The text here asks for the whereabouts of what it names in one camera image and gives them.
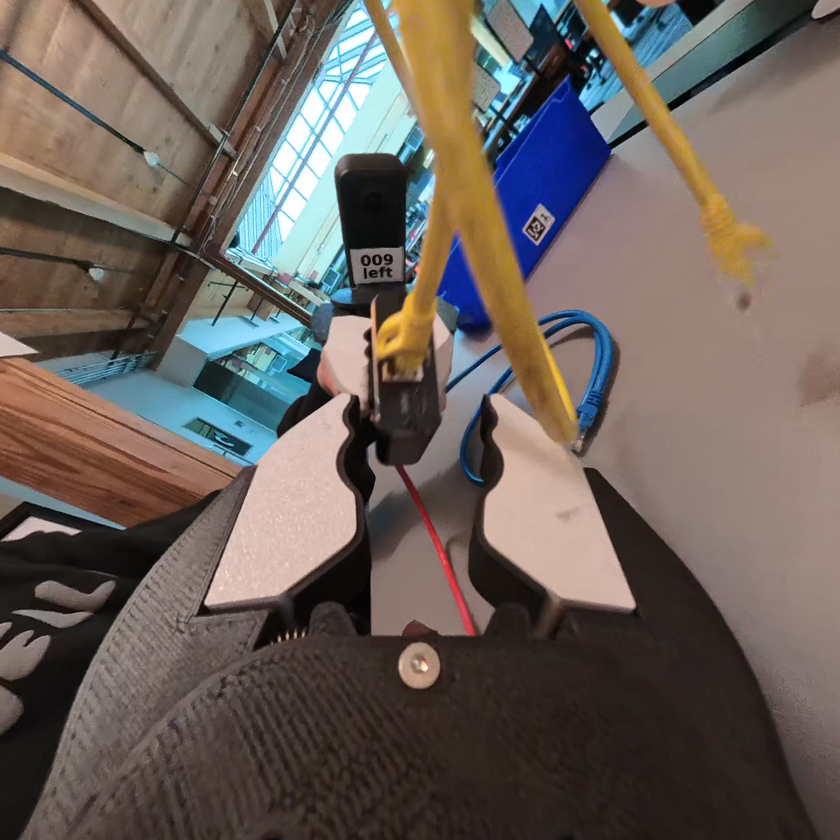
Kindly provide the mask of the black network splitter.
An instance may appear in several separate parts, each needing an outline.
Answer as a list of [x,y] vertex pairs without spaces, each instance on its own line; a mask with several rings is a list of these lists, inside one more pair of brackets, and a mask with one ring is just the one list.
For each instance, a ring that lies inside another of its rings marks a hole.
[[410,466],[424,455],[441,423],[434,341],[413,374],[395,372],[391,360],[380,360],[375,342],[380,327],[398,312],[406,298],[400,286],[379,287],[371,302],[371,329],[367,340],[369,399],[374,448],[385,466]]

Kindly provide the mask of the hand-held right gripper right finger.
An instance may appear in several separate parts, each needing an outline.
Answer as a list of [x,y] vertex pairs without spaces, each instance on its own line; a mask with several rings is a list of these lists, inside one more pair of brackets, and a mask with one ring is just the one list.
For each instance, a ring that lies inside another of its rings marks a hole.
[[578,458],[502,395],[482,402],[469,578],[493,606],[633,613],[636,600]]

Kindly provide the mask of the person's black printed sweatshirt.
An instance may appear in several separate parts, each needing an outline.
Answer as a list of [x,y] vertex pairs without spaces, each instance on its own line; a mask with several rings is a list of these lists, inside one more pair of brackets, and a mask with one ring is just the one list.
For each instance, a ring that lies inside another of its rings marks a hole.
[[116,617],[218,494],[125,530],[36,532],[2,542],[2,838],[23,832],[81,681]]

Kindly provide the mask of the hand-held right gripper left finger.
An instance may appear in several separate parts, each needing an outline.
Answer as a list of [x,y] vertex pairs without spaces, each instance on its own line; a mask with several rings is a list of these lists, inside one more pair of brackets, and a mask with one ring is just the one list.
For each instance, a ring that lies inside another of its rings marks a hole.
[[364,503],[345,465],[360,408],[335,396],[258,462],[205,595],[210,613],[291,606],[361,546]]

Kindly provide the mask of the blue plastic bin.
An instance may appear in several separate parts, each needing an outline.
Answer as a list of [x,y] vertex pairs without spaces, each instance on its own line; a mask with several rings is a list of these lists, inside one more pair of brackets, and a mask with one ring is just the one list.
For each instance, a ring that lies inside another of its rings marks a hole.
[[499,154],[494,183],[522,278],[527,280],[611,155],[564,80]]

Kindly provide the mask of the grey desk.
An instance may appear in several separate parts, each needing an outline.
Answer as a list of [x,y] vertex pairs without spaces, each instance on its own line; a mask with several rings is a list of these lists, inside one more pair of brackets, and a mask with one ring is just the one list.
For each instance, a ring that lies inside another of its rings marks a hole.
[[647,75],[665,103],[676,109],[807,24],[815,5],[724,2],[648,66]]
[[645,130],[614,150],[534,270],[538,316],[617,346],[585,462],[706,588],[774,714],[801,798],[838,838],[838,16],[675,113],[736,213],[771,239],[745,310]]

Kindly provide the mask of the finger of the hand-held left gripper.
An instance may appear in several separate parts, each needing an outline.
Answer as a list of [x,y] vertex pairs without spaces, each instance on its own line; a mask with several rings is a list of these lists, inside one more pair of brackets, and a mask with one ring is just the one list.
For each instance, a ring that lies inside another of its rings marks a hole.
[[356,396],[364,414],[372,409],[370,331],[370,317],[339,316],[326,342],[326,371],[335,392]]
[[446,408],[446,385],[452,373],[455,335],[448,329],[433,329],[434,366],[439,408]]

